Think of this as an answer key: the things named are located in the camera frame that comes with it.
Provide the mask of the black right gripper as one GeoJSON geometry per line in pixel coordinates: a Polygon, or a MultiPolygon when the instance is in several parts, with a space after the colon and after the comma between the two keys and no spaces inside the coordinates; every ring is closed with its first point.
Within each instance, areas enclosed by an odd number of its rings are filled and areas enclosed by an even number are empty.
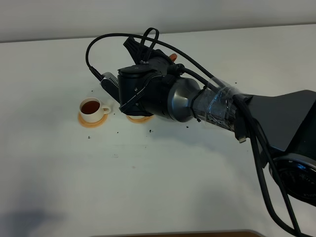
{"type": "Polygon", "coordinates": [[[135,65],[119,69],[120,111],[129,116],[168,117],[168,95],[174,76],[167,74],[174,65],[161,50],[153,50],[129,37],[123,44],[135,65]]]}

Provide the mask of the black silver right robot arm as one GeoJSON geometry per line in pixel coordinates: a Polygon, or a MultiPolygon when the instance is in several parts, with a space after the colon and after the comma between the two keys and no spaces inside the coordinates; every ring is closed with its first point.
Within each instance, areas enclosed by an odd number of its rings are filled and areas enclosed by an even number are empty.
{"type": "Polygon", "coordinates": [[[310,90],[268,97],[243,94],[207,81],[161,50],[128,38],[134,65],[118,72],[120,111],[178,122],[205,121],[252,142],[261,169],[295,199],[316,203],[316,94],[310,90]]]}

